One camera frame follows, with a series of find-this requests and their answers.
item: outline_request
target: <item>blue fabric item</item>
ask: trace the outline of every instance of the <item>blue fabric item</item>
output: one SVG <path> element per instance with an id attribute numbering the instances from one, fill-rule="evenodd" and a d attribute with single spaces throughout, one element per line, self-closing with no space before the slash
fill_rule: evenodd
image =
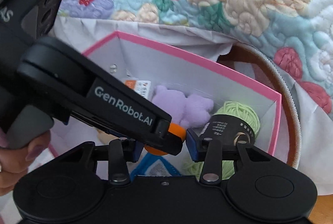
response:
<path id="1" fill-rule="evenodd" d="M 139 165 L 131 172 L 130 179 L 141 176 L 181 176 L 180 172 L 162 156 L 147 153 Z"/>

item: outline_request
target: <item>purple plush toy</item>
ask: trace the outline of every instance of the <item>purple plush toy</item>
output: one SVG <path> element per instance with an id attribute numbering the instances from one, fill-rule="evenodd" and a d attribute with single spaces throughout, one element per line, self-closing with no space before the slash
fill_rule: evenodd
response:
<path id="1" fill-rule="evenodd" d="M 163 85 L 156 87 L 152 102 L 169 113 L 173 123 L 185 129 L 204 126 L 209 121 L 209 112 L 214 106 L 213 100 L 209 98 L 197 94 L 186 98 L 184 93 L 168 90 Z"/>

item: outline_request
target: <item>orange label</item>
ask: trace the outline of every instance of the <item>orange label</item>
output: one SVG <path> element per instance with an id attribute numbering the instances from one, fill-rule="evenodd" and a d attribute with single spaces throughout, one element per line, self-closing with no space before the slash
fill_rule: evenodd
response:
<path id="1" fill-rule="evenodd" d="M 132 90 L 134 90 L 135 83 L 136 83 L 136 80 L 127 80 L 127 81 L 125 81 L 125 85 L 127 87 L 131 88 Z"/>

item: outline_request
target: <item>metal pin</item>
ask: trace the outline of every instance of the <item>metal pin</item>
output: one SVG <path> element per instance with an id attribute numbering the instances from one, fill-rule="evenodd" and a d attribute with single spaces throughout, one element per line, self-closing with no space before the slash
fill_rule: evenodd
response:
<path id="1" fill-rule="evenodd" d="M 219 176 L 217 174 L 214 174 L 214 173 L 206 173 L 203 176 L 203 179 L 206 182 L 216 182 L 219 179 Z"/>
<path id="2" fill-rule="evenodd" d="M 117 183 L 121 183 L 121 182 L 125 182 L 127 180 L 127 176 L 123 173 L 116 173 L 114 175 L 112 175 L 112 181 L 117 182 Z"/>

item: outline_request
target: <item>gripper logo text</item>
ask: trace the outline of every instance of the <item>gripper logo text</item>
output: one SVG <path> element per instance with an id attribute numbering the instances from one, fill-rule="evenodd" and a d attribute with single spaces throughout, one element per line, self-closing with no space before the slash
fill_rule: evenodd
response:
<path id="1" fill-rule="evenodd" d="M 153 120 L 148 116 L 144 116 L 141 112 L 135 111 L 132 106 L 128 106 L 124 104 L 124 101 L 120 98 L 116 99 L 113 96 L 109 95 L 108 93 L 104 92 L 104 89 L 101 86 L 95 88 L 95 95 L 99 98 L 103 99 L 104 101 L 108 102 L 110 105 L 119 108 L 119 110 L 127 113 L 128 115 L 138 119 L 139 121 L 146 123 L 147 125 L 151 125 Z"/>

